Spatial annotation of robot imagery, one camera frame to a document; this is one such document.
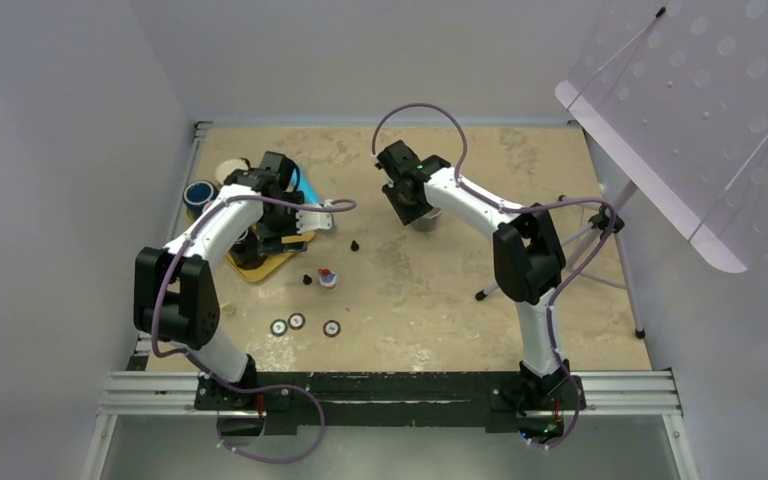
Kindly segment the black mug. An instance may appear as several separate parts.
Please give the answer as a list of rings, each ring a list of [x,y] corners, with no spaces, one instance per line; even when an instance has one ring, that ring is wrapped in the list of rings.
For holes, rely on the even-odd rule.
[[[252,228],[247,229],[232,245],[229,255],[234,265],[242,270],[254,270],[265,261],[258,250],[258,238]]]

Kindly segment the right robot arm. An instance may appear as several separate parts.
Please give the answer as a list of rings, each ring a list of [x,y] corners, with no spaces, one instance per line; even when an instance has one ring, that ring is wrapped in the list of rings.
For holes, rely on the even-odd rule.
[[[520,390],[529,404],[548,405],[569,378],[552,303],[566,258],[551,215],[538,204],[507,207],[445,159],[420,159],[403,141],[382,149],[375,166],[388,177],[382,191],[403,224],[438,209],[490,241],[495,285],[513,301],[519,319]]]

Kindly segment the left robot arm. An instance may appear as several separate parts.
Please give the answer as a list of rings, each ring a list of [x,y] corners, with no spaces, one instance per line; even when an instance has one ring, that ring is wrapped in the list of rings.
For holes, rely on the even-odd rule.
[[[258,165],[227,174],[180,236],[162,248],[143,248],[135,259],[133,321],[149,335],[152,354],[186,356],[220,383],[220,397],[235,409],[257,399],[257,368],[220,327],[213,269],[226,256],[251,270],[272,256],[305,250],[298,238],[298,208],[307,201],[300,177],[295,161],[268,151]]]

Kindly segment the grey mug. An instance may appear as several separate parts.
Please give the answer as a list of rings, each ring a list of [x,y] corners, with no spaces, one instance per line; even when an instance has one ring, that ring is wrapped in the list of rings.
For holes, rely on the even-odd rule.
[[[436,228],[436,225],[438,223],[438,220],[441,214],[442,214],[442,210],[440,208],[434,207],[430,211],[428,211],[426,214],[422,215],[421,217],[411,222],[410,226],[413,230],[417,232],[421,232],[421,233],[431,232]]]

